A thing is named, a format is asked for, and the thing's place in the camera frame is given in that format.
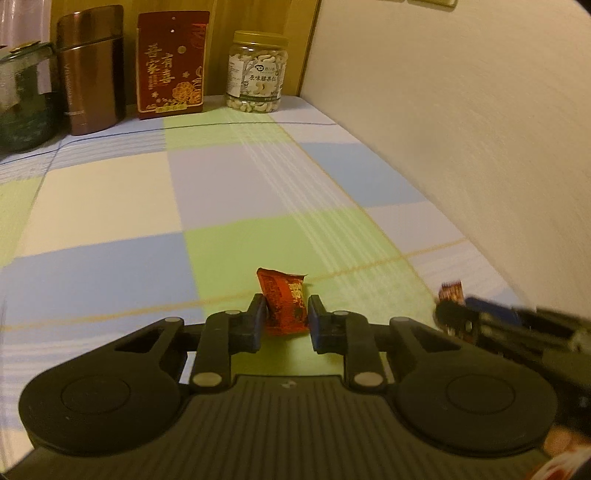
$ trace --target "wooden headboard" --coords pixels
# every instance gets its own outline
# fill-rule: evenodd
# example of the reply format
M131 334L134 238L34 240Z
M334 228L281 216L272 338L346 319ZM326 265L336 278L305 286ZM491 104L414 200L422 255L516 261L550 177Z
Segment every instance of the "wooden headboard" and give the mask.
M208 10L211 12L206 47L206 95L225 91L228 50L235 30L260 30L290 39L283 93L298 95L320 0L53 0L51 39L63 15L102 5L121 4L125 9L125 93L135 103L135 35L142 12Z

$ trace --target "blue object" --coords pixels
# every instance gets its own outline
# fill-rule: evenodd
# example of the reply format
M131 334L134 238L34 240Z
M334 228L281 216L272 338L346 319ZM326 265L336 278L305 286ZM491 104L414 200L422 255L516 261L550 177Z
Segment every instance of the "blue object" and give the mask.
M503 323L507 323L516 327L523 326L523 322L515 310L505 307L499 303L482 300L478 297L467 297L465 299L465 303L466 307L469 309L476 310L480 313L488 313Z

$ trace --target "circular pad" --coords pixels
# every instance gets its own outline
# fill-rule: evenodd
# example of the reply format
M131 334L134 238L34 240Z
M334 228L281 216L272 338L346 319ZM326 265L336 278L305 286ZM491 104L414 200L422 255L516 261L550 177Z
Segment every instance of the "circular pad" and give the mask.
M395 403L426 440L460 455L503 456L537 446L557 411L540 375L488 353L432 354L398 384Z
M156 438L172 425L180 404L177 383L153 357L111 351L38 375L18 409L34 445L96 456Z
M510 407L515 401L515 392L504 380L488 375L466 375L449 383L447 398L460 410L484 415Z
M129 386L123 380L95 375L73 381L64 389L61 400L78 413L107 413L122 407L129 393Z

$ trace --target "plastic jar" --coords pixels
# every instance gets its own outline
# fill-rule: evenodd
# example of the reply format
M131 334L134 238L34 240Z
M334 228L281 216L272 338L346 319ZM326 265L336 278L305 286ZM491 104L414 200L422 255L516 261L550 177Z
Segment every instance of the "plastic jar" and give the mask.
M228 61L226 104L242 112L277 110L287 64L287 37L237 30Z

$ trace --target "white wall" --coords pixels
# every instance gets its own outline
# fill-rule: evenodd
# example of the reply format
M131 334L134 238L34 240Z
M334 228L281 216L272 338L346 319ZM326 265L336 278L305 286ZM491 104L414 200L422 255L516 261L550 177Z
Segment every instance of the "white wall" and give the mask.
M531 304L591 317L591 17L322 0L302 96L407 176Z

